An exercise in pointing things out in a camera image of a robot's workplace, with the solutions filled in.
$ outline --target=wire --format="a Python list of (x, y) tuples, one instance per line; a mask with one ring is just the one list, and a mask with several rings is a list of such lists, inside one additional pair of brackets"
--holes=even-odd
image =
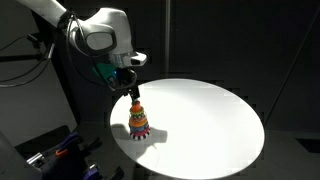
[(293, 70), (293, 68), (294, 68), (294, 66), (295, 66), (295, 64), (296, 64), (296, 62), (297, 62), (297, 59), (298, 59), (298, 57), (300, 56), (300, 54), (301, 54), (301, 52), (302, 52), (302, 49), (304, 48), (304, 46), (305, 46), (305, 44), (306, 44), (306, 41), (307, 41), (307, 39), (308, 39), (308, 37), (309, 37), (309, 35), (310, 35), (311, 30), (313, 29), (313, 26), (314, 26), (314, 24), (315, 24), (315, 22), (316, 22), (316, 20), (317, 20), (317, 18), (318, 18), (319, 13), (320, 13), (320, 4), (318, 4), (318, 7), (317, 7), (317, 9), (316, 9), (316, 13), (315, 13), (315, 15), (313, 16), (313, 19), (312, 19), (311, 23), (309, 24), (309, 27), (308, 27), (308, 29), (307, 29), (307, 32), (306, 32), (305, 36), (304, 36), (303, 39), (302, 39), (302, 42), (301, 42), (301, 44), (300, 44), (300, 46), (299, 46), (299, 48), (298, 48), (298, 51), (297, 51), (297, 53), (295, 54), (295, 57), (293, 58), (293, 61), (292, 61), (291, 65), (290, 65), (290, 67), (289, 67), (289, 70), (288, 70), (288, 72), (287, 72), (287, 74), (286, 74), (286, 76), (285, 76), (285, 78), (284, 78), (284, 80), (283, 80), (283, 82), (282, 82), (282, 84), (281, 84), (281, 87), (280, 87), (280, 89), (279, 89), (279, 91), (278, 91), (278, 94), (277, 94), (276, 98), (275, 98), (274, 101), (273, 101), (273, 104), (272, 104), (272, 106), (271, 106), (271, 110), (270, 110), (270, 112), (269, 112), (266, 120), (265, 120), (264, 123), (263, 123), (264, 127), (267, 127), (267, 123), (268, 123), (268, 121), (270, 120), (271, 114), (272, 114), (272, 112), (273, 112), (273, 110), (274, 110), (274, 108), (275, 108), (275, 106), (276, 106), (276, 104), (277, 104), (277, 102), (278, 102), (278, 100), (279, 100), (279, 97), (280, 97), (280, 95), (281, 95), (281, 93), (282, 93), (285, 85), (287, 84), (287, 81), (288, 81), (288, 79), (289, 79), (289, 76), (291, 75), (292, 70)]
[(89, 47), (88, 47), (88, 45), (87, 45), (87, 43), (86, 43), (86, 40), (85, 40), (85, 37), (84, 37), (84, 33), (83, 33), (83, 29), (82, 29), (82, 27), (81, 27), (81, 25), (80, 25), (80, 22), (79, 22), (79, 20), (78, 20), (78, 18), (77, 18), (76, 15), (74, 15), (73, 17), (74, 17), (74, 19), (76, 20), (77, 25), (78, 25), (78, 27), (79, 27), (79, 29), (80, 29), (80, 33), (81, 33), (82, 40), (84, 41), (84, 44), (85, 44), (85, 47), (86, 47), (88, 56), (90, 57), (93, 66), (94, 66), (95, 70), (98, 72), (99, 77), (102, 79), (102, 81), (104, 82), (105, 86), (108, 87), (108, 83), (107, 83), (107, 81), (103, 78), (103, 76), (102, 76), (102, 74), (101, 74), (101, 71), (100, 71), (100, 69), (99, 69), (98, 66), (97, 66), (97, 62), (94, 60), (94, 58), (92, 57), (92, 55), (91, 55), (91, 53), (90, 53), (90, 50), (89, 50)]
[(23, 38), (26, 38), (27, 36), (26, 35), (23, 35), (21, 37), (18, 37), (17, 39), (13, 40), (11, 43), (9, 43), (8, 45), (0, 48), (0, 51), (3, 51), (5, 49), (7, 49), (8, 47), (10, 47), (11, 45), (13, 45), (14, 43), (16, 43), (17, 41), (19, 41), (20, 39), (23, 39)]
[(45, 54), (43, 54), (43, 57), (41, 57), (41, 60), (39, 60), (39, 62), (34, 67), (32, 67), (30, 70), (28, 70), (27, 72), (25, 72), (25, 73), (23, 73), (23, 74), (21, 74), (19, 76), (13, 77), (13, 78), (0, 80), (0, 82), (12, 81), (12, 80), (19, 79), (21, 77), (24, 77), (24, 76), (30, 74), (31, 72), (33, 72), (42, 63), (42, 60), (44, 60), (44, 56), (45, 56)]
[[(40, 62), (42, 62), (42, 60), (44, 60), (46, 54), (49, 53), (50, 49), (51, 49), (51, 48), (47, 48), (47, 49), (46, 49), (46, 52), (43, 54), (42, 59), (41, 59)], [(30, 79), (30, 80), (28, 80), (28, 81), (25, 81), (25, 82), (22, 82), (22, 83), (18, 83), (18, 84), (0, 85), (0, 88), (18, 87), (18, 86), (26, 85), (26, 84), (29, 84), (29, 83), (33, 82), (34, 80), (36, 80), (38, 77), (40, 77), (40, 76), (43, 74), (43, 72), (45, 71), (45, 69), (48, 67), (50, 60), (51, 60), (51, 58), (48, 58), (48, 59), (47, 59), (47, 63), (45, 64), (45, 66), (44, 66), (44, 67), (42, 68), (42, 70), (41, 70), (35, 77), (33, 77), (32, 79)]]
[(70, 61), (72, 67), (78, 72), (78, 74), (79, 74), (83, 79), (85, 79), (86, 81), (88, 81), (88, 82), (91, 83), (91, 84), (94, 84), (94, 85), (97, 85), (97, 86), (104, 86), (103, 84), (94, 82), (94, 81), (90, 80), (89, 78), (87, 78), (85, 75), (83, 75), (83, 74), (81, 73), (81, 71), (78, 69), (78, 67), (77, 67), (77, 66), (73, 63), (73, 61), (72, 61), (72, 58), (71, 58), (71, 55), (70, 55), (70, 31), (71, 31), (71, 25), (72, 25), (72, 23), (73, 23), (73, 17), (74, 17), (74, 14), (72, 14), (71, 17), (70, 17), (70, 23), (69, 23), (68, 29), (67, 29), (66, 48), (67, 48), (68, 60)]

